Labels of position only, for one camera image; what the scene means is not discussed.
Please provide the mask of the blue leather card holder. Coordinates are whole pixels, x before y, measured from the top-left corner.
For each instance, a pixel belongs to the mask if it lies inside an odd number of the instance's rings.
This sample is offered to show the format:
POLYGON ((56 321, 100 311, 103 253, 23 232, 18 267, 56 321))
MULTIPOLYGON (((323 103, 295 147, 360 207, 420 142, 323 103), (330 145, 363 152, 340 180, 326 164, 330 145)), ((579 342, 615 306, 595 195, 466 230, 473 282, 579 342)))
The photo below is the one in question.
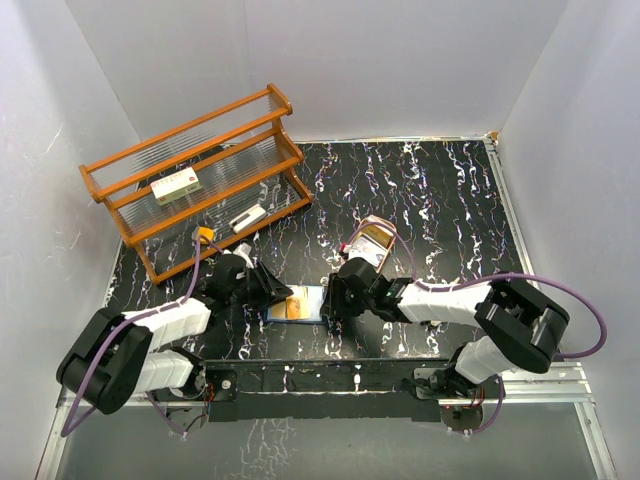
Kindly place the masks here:
POLYGON ((272 323, 319 325, 325 321, 321 307, 326 289, 323 286, 290 286, 293 294, 269 307, 265 320, 272 323))

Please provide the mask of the gold VIP credit card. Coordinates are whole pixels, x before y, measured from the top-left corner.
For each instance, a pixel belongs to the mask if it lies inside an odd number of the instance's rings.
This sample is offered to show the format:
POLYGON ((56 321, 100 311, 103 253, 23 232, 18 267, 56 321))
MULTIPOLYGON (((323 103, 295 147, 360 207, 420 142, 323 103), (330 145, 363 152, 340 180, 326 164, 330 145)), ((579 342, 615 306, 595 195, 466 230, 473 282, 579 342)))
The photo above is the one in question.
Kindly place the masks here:
POLYGON ((311 317, 310 301, 306 290, 298 291, 285 300, 283 317, 286 320, 305 320, 311 317))

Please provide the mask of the stack of credit cards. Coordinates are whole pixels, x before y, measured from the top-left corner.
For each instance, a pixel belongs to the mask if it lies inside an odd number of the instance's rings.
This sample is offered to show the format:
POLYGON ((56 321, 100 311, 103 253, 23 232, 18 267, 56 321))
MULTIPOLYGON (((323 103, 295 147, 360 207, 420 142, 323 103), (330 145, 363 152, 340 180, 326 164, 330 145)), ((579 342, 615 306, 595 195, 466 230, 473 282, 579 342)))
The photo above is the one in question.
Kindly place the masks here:
POLYGON ((366 260, 377 271, 380 271, 394 241, 395 237, 390 230, 377 225, 370 225, 360 231, 350 243, 357 242, 366 245, 366 258, 361 259, 366 260))

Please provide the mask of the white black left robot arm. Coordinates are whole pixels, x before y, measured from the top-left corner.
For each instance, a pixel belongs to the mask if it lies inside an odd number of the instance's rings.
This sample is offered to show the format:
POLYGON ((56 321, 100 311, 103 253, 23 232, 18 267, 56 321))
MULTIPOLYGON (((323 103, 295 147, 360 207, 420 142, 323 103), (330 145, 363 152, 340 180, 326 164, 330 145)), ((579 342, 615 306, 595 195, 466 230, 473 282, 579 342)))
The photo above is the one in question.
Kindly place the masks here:
POLYGON ((231 307, 261 311, 292 294, 261 262, 225 253, 187 296, 142 311, 97 310, 59 364, 56 380, 105 415, 153 390, 197 398, 207 383, 199 361, 167 346, 204 333, 231 307))

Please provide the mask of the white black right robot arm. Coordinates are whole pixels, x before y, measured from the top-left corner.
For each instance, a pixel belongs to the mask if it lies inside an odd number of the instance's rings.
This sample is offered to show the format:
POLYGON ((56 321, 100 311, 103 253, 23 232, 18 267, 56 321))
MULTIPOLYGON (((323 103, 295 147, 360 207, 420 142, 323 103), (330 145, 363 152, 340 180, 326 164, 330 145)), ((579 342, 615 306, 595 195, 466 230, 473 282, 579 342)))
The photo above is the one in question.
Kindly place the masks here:
POLYGON ((508 276, 466 288, 408 277, 389 280, 359 257, 330 275, 320 312, 331 319, 371 312, 385 322, 480 327, 483 337, 458 347, 446 368, 409 380, 440 398, 467 397, 506 370, 547 372, 570 320, 564 308, 524 279, 508 276))

